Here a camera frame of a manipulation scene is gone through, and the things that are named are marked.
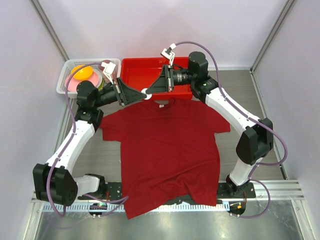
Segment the black mounting plate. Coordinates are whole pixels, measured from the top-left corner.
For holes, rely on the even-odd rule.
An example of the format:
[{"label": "black mounting plate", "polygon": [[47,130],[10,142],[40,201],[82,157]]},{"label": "black mounting plate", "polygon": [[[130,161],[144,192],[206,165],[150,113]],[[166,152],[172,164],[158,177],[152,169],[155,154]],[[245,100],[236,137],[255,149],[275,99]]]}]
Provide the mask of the black mounting plate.
[{"label": "black mounting plate", "polygon": [[[109,192],[110,200],[118,200],[122,198],[122,183],[121,182],[108,182],[107,183],[107,192]],[[256,198],[256,192],[254,188],[254,184],[249,182],[247,186],[244,188],[245,196],[247,199],[254,199]],[[218,191],[216,194],[217,204],[222,204],[223,199],[243,199],[244,195],[235,195],[231,196],[230,193],[227,191],[227,184],[225,182],[219,182]],[[86,196],[79,197],[80,200],[88,200],[90,198]],[[177,196],[174,199],[168,200],[164,205],[172,205],[172,204],[181,204],[182,202],[191,204],[191,205],[198,205],[190,194]]]}]

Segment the black bracket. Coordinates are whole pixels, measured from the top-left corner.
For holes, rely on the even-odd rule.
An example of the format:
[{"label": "black bracket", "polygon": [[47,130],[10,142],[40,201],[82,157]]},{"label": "black bracket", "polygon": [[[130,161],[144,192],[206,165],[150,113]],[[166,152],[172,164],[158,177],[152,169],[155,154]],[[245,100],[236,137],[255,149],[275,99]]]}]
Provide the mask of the black bracket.
[{"label": "black bracket", "polygon": [[109,192],[109,199],[111,201],[122,198],[122,183],[108,182],[107,191]]},{"label": "black bracket", "polygon": [[95,107],[96,100],[99,97],[99,90],[90,81],[82,81],[76,87],[76,104],[92,109]]},{"label": "black bracket", "polygon": [[145,91],[147,94],[167,93],[174,89],[173,69],[169,65],[163,65],[161,73],[150,87]]},{"label": "black bracket", "polygon": [[206,104],[207,95],[217,87],[218,82],[210,76],[207,76],[205,80],[202,81],[191,80],[190,84],[192,95],[204,104]]},{"label": "black bracket", "polygon": [[200,51],[193,51],[189,54],[188,72],[194,76],[196,80],[205,80],[208,77],[209,63],[206,60],[206,55]]},{"label": "black bracket", "polygon": [[113,90],[116,93],[116,98],[120,105],[133,104],[139,100],[145,99],[146,94],[126,85],[121,77],[116,79],[117,84],[113,85]]},{"label": "black bracket", "polygon": [[[273,123],[270,119],[265,118],[260,122],[273,129]],[[242,162],[253,165],[258,159],[265,157],[273,148],[273,134],[256,124],[252,127],[247,127],[242,133],[235,150]]]},{"label": "black bracket", "polygon": [[230,175],[226,177],[225,189],[223,191],[224,196],[228,195],[234,198],[240,198],[244,192],[247,193],[247,198],[256,197],[254,185],[252,182],[250,182],[250,180],[246,181],[240,186],[237,186],[233,181],[231,181]]},{"label": "black bracket", "polygon": [[76,121],[82,120],[86,121],[88,124],[92,124],[94,130],[97,131],[103,117],[104,112],[101,109],[86,109],[79,106],[74,116],[74,119]]},{"label": "black bracket", "polygon": [[[48,164],[37,164],[32,172],[36,198],[47,202],[49,200],[46,184],[50,168]],[[55,204],[68,207],[75,201],[78,185],[68,170],[63,167],[54,168],[50,181],[50,193]]]}]

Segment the white plastic basket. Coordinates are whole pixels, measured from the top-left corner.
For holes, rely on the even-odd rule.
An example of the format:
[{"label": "white plastic basket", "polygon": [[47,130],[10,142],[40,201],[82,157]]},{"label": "white plastic basket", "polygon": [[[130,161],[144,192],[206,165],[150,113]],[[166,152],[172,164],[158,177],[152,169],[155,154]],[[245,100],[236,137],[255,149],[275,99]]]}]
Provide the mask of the white plastic basket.
[{"label": "white plastic basket", "polygon": [[[84,65],[89,63],[97,63],[96,65],[93,65],[92,67],[94,69],[99,70],[98,63],[102,62],[103,60],[110,60],[115,65],[115,71],[116,71],[116,77],[120,77],[121,72],[121,61],[118,58],[87,58],[87,59],[70,59],[66,61],[63,65],[63,68],[61,70],[58,83],[56,85],[56,92],[58,94],[65,94],[65,80],[66,78],[71,74],[71,70],[78,65]],[[68,92],[68,96],[71,99],[75,99],[77,97],[76,92]]]}]

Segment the gray floor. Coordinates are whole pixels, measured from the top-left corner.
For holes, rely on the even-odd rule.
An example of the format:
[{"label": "gray floor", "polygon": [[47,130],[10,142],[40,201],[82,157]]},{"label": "gray floor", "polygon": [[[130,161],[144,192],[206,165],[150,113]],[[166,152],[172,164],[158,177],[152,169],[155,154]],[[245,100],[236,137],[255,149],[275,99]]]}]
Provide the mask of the gray floor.
[{"label": "gray floor", "polygon": [[[263,113],[259,105],[258,97],[248,70],[221,71],[221,82],[227,93],[240,105],[252,114],[263,118]],[[105,115],[121,109],[117,102],[104,106],[101,109]],[[237,155],[236,146],[240,136],[231,128],[231,132],[216,135],[216,143],[220,152],[220,180],[225,180],[226,176],[233,170]],[[80,154],[74,169],[73,177],[81,177],[84,174],[98,174],[105,176],[108,182],[121,181],[121,158],[120,143],[115,141],[103,141],[102,131],[89,140]],[[277,161],[275,152],[272,151],[264,159],[266,163]],[[253,178],[259,180],[283,180],[280,168],[258,167]]]}]

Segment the metal frame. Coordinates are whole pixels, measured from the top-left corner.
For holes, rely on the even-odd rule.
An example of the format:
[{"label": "metal frame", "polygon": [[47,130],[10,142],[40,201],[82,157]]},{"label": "metal frame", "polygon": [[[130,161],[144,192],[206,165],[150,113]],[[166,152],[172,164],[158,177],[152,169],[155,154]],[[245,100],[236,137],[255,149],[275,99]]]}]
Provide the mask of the metal frame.
[{"label": "metal frame", "polygon": [[280,12],[280,15],[276,19],[268,37],[266,38],[265,42],[263,43],[262,48],[261,48],[258,56],[256,57],[253,65],[250,69],[251,72],[254,73],[256,71],[259,63],[261,62],[261,60],[264,57],[264,55],[266,54],[266,51],[268,50],[269,46],[271,45],[271,43],[275,39],[275,36],[279,32],[282,24],[284,23],[285,19],[287,18],[288,14],[290,13],[290,11],[293,8],[296,1],[297,0],[287,0],[286,3],[284,4],[284,6]]},{"label": "metal frame", "polygon": [[296,219],[298,221],[302,236],[305,240],[316,240],[316,231],[313,229],[313,224],[309,218],[309,210],[306,201],[292,200],[292,206]]},{"label": "metal frame", "polygon": [[40,218],[43,209],[43,202],[31,202],[30,209],[30,219],[26,226],[25,234],[23,240],[34,240],[36,238],[38,226],[40,223]]},{"label": "metal frame", "polygon": [[30,0],[31,5],[33,6],[36,14],[39,16],[40,21],[43,23],[47,33],[51,37],[54,45],[56,46],[57,50],[59,51],[61,57],[64,59],[64,61],[69,60],[69,56],[64,49],[64,46],[60,42],[58,35],[56,34],[54,28],[52,27],[44,9],[42,8],[40,2],[38,0]]}]

